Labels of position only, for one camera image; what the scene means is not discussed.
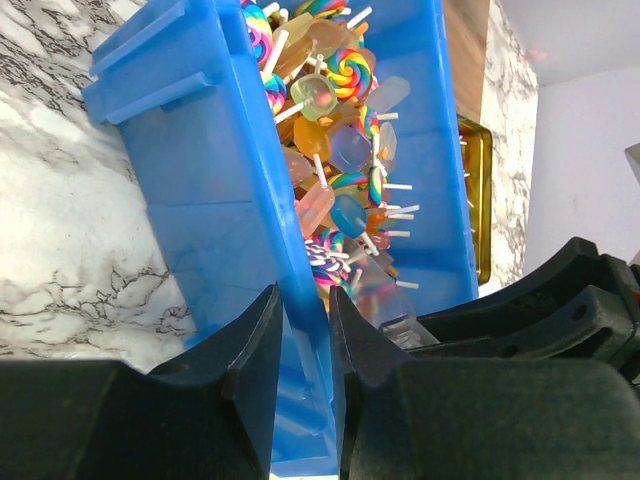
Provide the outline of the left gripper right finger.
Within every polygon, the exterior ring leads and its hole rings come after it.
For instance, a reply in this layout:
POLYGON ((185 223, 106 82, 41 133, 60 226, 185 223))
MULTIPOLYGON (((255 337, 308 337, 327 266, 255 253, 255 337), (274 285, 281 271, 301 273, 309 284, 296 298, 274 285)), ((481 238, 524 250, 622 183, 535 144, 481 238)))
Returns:
POLYGON ((343 479, 635 479, 639 399, 592 360, 430 358, 330 293, 343 479))

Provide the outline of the square tin of lollipops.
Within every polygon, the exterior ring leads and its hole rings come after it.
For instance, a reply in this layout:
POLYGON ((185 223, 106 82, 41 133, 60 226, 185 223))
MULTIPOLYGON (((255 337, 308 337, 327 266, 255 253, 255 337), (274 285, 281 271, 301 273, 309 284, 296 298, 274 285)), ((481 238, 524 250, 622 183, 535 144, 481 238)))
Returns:
POLYGON ((457 115, 478 284, 491 277, 492 153, 490 130, 457 115))

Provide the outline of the clear plastic scoop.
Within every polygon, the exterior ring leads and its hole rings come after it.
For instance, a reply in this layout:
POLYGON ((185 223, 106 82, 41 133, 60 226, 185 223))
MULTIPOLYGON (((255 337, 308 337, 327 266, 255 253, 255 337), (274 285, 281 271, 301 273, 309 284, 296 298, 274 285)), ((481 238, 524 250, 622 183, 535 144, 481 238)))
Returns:
POLYGON ((350 297, 360 314, 404 350, 437 345, 440 341, 422 326, 403 289, 358 244, 349 259, 350 297))

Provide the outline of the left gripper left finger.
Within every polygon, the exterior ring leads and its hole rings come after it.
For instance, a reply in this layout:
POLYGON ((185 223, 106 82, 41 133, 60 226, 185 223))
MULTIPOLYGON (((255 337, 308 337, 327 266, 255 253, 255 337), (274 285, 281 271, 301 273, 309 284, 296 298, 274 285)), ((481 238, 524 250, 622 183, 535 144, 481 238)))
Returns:
POLYGON ((235 320, 142 373, 116 360, 3 360, 5 479, 265 479, 283 305, 235 320))

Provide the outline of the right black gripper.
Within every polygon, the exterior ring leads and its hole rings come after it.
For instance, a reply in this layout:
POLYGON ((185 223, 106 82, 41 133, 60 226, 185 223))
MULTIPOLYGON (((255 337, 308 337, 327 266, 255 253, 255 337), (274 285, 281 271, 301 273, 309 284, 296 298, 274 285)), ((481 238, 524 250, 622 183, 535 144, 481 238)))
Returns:
POLYGON ((639 267, 574 237, 488 296, 419 317, 438 339, 415 358, 595 359, 639 370, 639 267))

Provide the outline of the blue plastic candy bin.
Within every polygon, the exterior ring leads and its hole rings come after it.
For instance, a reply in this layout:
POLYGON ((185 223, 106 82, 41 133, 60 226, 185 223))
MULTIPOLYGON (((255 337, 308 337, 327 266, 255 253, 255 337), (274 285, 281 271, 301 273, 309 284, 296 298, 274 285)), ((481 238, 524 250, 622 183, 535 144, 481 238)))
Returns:
MULTIPOLYGON (((374 1, 366 46, 376 76, 406 79, 394 129, 417 205, 409 236, 391 249, 415 311, 478 295, 459 149, 444 8, 374 1)), ((146 3, 93 54, 83 98, 90 119, 115 125, 155 237, 200 338, 237 318, 270 284, 286 317, 271 469, 281 477, 338 471, 328 319, 294 210, 276 126, 236 1, 146 3)))

